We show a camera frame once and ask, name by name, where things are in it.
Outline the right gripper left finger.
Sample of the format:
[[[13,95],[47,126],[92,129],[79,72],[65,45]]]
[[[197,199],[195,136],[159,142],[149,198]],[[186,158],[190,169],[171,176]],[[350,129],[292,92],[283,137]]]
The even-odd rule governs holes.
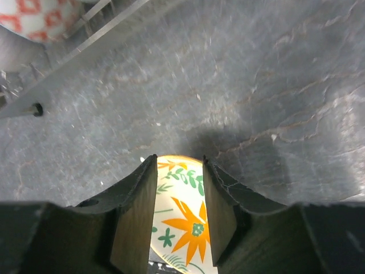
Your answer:
[[[1,203],[2,273],[147,273],[157,157],[76,206]]]

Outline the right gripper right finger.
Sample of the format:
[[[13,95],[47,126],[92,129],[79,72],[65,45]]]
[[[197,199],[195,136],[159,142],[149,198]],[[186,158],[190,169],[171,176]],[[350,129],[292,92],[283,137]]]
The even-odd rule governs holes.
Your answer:
[[[364,203],[284,205],[202,163],[213,265],[219,273],[363,273]]]

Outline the stainless steel dish rack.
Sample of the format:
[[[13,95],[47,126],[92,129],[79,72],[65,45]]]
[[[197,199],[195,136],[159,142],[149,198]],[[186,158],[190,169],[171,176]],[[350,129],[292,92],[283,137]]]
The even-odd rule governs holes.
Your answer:
[[[7,33],[8,44],[20,42],[27,62],[1,72],[1,118],[42,116],[52,90],[129,36],[175,8],[179,1],[98,1],[82,6],[82,16],[48,45]]]

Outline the yellow floral bowl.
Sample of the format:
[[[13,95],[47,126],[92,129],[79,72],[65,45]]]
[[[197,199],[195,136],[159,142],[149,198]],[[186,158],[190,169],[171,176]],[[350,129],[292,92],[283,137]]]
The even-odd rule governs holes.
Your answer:
[[[151,248],[181,273],[217,273],[210,250],[202,163],[180,155],[157,158]]]

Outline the blue triangle patterned bowl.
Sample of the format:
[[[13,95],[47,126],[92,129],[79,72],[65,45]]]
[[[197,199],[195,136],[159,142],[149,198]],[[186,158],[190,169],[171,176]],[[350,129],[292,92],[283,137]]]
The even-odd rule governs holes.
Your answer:
[[[1,26],[38,43],[61,38],[80,18],[82,3],[64,0],[1,0]]]

